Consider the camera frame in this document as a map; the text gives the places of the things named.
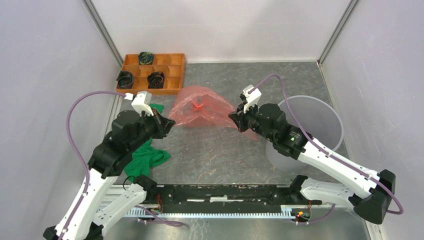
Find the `red plastic trash bag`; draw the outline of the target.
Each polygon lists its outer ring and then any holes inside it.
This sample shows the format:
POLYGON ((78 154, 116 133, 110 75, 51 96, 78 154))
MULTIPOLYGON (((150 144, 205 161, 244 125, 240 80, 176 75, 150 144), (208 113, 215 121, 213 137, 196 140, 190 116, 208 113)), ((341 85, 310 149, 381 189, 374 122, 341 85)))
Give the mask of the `red plastic trash bag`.
POLYGON ((176 95, 168 118, 188 128, 222 127, 238 129, 229 118, 236 108, 227 99, 205 86, 191 85, 176 95))

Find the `grey plastic trash bin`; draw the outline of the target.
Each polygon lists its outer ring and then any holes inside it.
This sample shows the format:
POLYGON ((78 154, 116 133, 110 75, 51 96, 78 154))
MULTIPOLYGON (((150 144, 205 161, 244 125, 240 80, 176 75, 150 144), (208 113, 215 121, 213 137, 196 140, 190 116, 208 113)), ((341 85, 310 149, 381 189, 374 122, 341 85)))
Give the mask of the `grey plastic trash bin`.
MULTIPOLYGON (((344 138, 344 127, 337 112, 326 102, 307 95, 296 95, 288 98, 294 115, 314 138, 333 151, 340 148, 344 138)), ((308 165, 278 153, 271 142, 266 143, 267 160, 278 170, 285 173, 299 172, 308 165)))

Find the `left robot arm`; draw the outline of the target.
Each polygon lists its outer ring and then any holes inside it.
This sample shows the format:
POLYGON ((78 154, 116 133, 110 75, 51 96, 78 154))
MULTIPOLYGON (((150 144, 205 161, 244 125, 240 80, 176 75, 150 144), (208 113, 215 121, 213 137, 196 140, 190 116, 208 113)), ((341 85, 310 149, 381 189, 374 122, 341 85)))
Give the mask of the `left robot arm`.
POLYGON ((89 178, 85 178, 78 196, 55 226, 48 227, 46 240, 102 240, 107 232, 129 210, 157 198, 157 183, 145 175, 134 178, 133 183, 108 206, 99 209, 108 190, 116 182, 132 154, 150 139, 163 139, 175 121, 154 109, 152 115, 125 110, 112 122, 111 131, 92 153, 88 162, 89 178))

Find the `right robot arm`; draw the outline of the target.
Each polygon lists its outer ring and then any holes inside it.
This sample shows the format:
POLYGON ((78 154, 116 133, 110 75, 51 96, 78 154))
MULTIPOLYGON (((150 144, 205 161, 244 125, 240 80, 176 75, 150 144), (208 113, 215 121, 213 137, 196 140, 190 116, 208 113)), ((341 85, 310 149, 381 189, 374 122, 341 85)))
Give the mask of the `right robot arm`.
POLYGON ((393 172, 366 168, 332 151, 317 138, 289 124, 285 112, 275 103, 248 108, 241 103, 228 117, 240 132, 252 130, 271 142, 279 154, 313 166, 339 181, 324 183, 299 176, 295 179, 298 185, 288 191, 293 203, 302 204, 307 199, 328 202, 351 208, 373 224, 383 223, 394 199, 393 172))

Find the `green cloth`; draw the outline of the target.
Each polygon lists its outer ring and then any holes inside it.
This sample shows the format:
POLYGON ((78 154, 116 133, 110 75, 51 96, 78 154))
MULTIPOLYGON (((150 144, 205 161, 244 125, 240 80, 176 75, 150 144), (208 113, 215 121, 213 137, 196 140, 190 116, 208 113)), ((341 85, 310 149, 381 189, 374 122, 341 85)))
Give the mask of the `green cloth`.
POLYGON ((171 155, 164 149, 156 149, 151 146, 153 139, 146 141, 132 154, 132 161, 124 168, 124 173, 129 181, 144 175, 149 177, 151 168, 167 162, 171 155))

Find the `black rolled item middle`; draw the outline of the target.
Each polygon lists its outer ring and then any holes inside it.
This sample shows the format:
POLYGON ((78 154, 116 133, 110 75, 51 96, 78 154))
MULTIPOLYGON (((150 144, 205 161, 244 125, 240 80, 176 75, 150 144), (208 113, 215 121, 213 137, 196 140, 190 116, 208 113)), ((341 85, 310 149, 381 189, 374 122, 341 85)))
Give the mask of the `black rolled item middle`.
POLYGON ((163 89, 165 84, 165 74, 162 71, 152 72, 147 77, 149 89, 163 89))

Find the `black rolled item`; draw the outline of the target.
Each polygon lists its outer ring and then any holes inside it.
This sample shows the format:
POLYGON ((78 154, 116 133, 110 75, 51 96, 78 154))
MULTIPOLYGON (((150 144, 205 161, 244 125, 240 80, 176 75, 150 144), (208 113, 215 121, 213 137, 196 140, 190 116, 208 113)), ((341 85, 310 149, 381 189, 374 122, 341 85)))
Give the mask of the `black rolled item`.
POLYGON ((140 52, 137 56, 139 65, 152 65, 155 55, 152 52, 140 52))
POLYGON ((152 72, 147 77, 149 89, 163 89, 165 84, 165 74, 162 71, 152 72))
POLYGON ((118 89, 131 89, 135 82, 135 77, 130 71, 122 70, 119 72, 117 78, 118 89))

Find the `orange wooden compartment tray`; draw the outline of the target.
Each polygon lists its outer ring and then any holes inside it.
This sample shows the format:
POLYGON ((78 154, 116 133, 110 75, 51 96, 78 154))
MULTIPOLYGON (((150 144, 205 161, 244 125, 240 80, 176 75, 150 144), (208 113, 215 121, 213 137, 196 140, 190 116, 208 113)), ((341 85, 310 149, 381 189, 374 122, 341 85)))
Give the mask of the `orange wooden compartment tray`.
POLYGON ((119 72, 115 90, 136 94, 148 91, 153 95, 177 95, 183 88, 186 56, 183 53, 154 53, 152 61, 141 64, 138 54, 127 54, 119 72))

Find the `black rolled item left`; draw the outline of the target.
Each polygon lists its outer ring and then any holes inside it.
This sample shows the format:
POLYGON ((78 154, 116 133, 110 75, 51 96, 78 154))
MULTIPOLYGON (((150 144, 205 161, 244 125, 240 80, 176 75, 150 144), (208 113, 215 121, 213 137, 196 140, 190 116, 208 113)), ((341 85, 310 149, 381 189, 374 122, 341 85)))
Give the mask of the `black rolled item left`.
POLYGON ((135 77, 130 71, 122 70, 119 72, 117 78, 118 89, 131 89, 135 82, 135 77))

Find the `black rolled item top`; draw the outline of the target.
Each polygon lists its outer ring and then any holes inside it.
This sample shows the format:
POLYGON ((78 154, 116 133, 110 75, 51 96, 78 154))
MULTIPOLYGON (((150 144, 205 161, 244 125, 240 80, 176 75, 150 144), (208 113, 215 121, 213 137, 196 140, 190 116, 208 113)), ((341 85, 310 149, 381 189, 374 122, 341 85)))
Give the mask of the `black rolled item top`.
POLYGON ((152 65, 155 55, 152 52, 140 52, 137 56, 139 65, 152 65))

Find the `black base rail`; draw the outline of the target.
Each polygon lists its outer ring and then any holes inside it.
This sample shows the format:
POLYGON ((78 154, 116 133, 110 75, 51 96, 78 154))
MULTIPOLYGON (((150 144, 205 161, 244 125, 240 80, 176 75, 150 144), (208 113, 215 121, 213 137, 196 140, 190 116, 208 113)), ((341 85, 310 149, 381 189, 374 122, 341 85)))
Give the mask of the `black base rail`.
POLYGON ((320 205, 289 185, 165 184, 147 192, 144 205, 160 205, 167 214, 267 214, 281 206, 320 205))

